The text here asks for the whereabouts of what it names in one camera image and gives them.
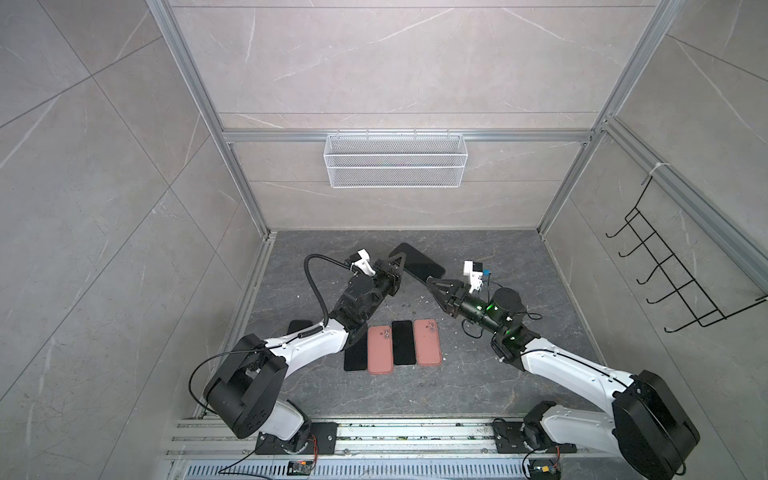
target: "vented metal grate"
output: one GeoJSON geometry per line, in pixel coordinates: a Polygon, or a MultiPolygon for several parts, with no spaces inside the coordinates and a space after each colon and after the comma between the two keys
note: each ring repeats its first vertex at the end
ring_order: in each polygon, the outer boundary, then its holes
{"type": "MultiPolygon", "coordinates": [[[[218,475],[231,461],[196,460],[190,463],[184,480],[234,480],[238,475],[218,475]]],[[[228,470],[232,473],[263,475],[273,480],[306,478],[288,475],[288,460],[246,460],[228,470]]],[[[346,480],[371,478],[405,480],[408,478],[525,478],[520,458],[321,458],[311,479],[346,480]]]]}
{"type": "Polygon", "coordinates": [[[332,134],[323,152],[331,187],[458,187],[460,134],[332,134]]]}

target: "robotic arm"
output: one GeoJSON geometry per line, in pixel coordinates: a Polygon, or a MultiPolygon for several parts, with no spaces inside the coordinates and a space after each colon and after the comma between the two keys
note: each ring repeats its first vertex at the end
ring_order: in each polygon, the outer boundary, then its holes
{"type": "MultiPolygon", "coordinates": [[[[306,444],[310,421],[294,405],[277,399],[283,380],[320,357],[357,343],[368,330],[368,320],[386,296],[400,288],[405,254],[368,262],[365,250],[345,264],[355,275],[328,313],[327,321],[289,335],[262,340],[254,334],[240,339],[204,390],[204,398],[244,439],[261,431],[275,435],[289,452],[306,444]]],[[[319,297],[323,311],[325,304],[319,297]]]]}
{"type": "Polygon", "coordinates": [[[444,312],[493,334],[499,361],[557,382],[602,410],[540,403],[525,416],[529,447],[576,443],[614,453],[649,480],[668,480],[684,467],[699,432],[661,377],[647,370],[631,375],[560,349],[523,325],[525,307],[512,289],[499,288],[486,303],[460,280],[429,278],[427,287],[444,312]]]}

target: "red wire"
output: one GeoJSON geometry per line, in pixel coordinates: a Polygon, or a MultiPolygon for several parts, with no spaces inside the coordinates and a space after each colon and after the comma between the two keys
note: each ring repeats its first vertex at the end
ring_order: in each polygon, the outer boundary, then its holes
{"type": "Polygon", "coordinates": [[[312,463],[312,470],[317,466],[317,437],[312,435],[312,442],[315,444],[315,459],[312,463]]]}

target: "cable tie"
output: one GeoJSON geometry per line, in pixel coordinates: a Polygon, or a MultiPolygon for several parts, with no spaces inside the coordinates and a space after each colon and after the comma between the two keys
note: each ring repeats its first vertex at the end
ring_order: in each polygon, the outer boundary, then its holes
{"type": "Polygon", "coordinates": [[[640,185],[645,185],[645,182],[647,182],[647,181],[648,181],[648,179],[650,178],[650,176],[651,176],[651,175],[653,175],[653,174],[654,174],[654,172],[656,171],[656,169],[657,169],[657,168],[659,168],[659,167],[660,167],[660,166],[662,166],[662,165],[667,165],[668,167],[671,167],[671,166],[672,166],[672,164],[665,164],[664,162],[656,162],[656,164],[654,165],[654,167],[650,169],[650,172],[648,172],[648,175],[645,177],[645,179],[642,181],[642,183],[640,183],[640,185]]]}

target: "gray marble wall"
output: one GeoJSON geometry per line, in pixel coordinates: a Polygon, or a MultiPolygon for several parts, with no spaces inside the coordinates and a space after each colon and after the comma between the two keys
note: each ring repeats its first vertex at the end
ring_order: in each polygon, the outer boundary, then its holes
{"type": "Polygon", "coordinates": [[[176,0],[225,127],[590,127],[645,0],[176,0]]]}
{"type": "Polygon", "coordinates": [[[534,228],[577,142],[469,143],[458,188],[331,188],[322,143],[243,143],[236,150],[275,229],[534,228]]]}
{"type": "Polygon", "coordinates": [[[149,478],[255,226],[143,0],[8,0],[0,45],[0,478],[149,478]]]}
{"type": "MultiPolygon", "coordinates": [[[[630,371],[649,369],[672,387],[702,440],[691,454],[693,478],[764,478],[768,441],[763,328],[768,304],[703,328],[696,324],[666,333],[691,321],[676,297],[658,304],[671,291],[660,272],[644,281],[655,263],[638,245],[624,215],[637,201],[645,172],[610,138],[597,149],[546,240],[561,275],[609,364],[630,371]]],[[[660,232],[682,264],[699,280],[712,300],[729,314],[751,304],[760,290],[717,245],[656,184],[651,184],[639,208],[660,232]]],[[[641,235],[650,229],[633,223],[641,235]]],[[[664,247],[649,242],[663,259],[664,247]]],[[[665,264],[671,278],[684,283],[679,264],[665,264]]],[[[712,304],[693,287],[684,297],[697,314],[712,304]]]]}
{"type": "MultiPolygon", "coordinates": [[[[276,130],[590,128],[655,5],[171,3],[224,127],[276,130]]],[[[334,190],[321,145],[237,150],[272,228],[532,228],[578,146],[472,144],[447,190],[334,190]]]]}
{"type": "Polygon", "coordinates": [[[619,117],[768,249],[768,2],[688,0],[619,117]]]}

